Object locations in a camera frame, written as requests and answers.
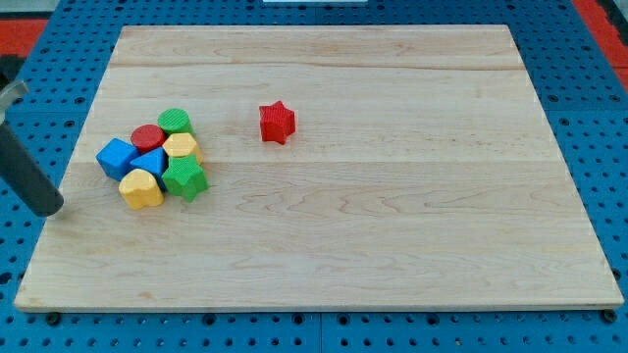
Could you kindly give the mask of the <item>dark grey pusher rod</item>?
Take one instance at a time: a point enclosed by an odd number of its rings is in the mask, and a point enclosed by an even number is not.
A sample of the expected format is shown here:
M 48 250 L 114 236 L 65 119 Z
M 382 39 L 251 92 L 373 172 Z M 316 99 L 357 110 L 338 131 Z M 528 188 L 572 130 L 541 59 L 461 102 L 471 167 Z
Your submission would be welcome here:
M 1 178 L 38 217 L 52 216 L 64 204 L 58 188 L 5 123 L 1 124 Z

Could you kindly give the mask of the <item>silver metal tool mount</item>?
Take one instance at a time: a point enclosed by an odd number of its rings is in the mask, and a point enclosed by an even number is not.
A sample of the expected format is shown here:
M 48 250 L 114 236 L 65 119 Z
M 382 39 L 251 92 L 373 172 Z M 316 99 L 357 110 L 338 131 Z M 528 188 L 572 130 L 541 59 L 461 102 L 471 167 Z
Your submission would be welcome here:
M 15 101 L 24 97 L 29 92 L 25 81 L 15 80 L 7 84 L 0 93 L 0 122 L 6 121 L 7 110 Z

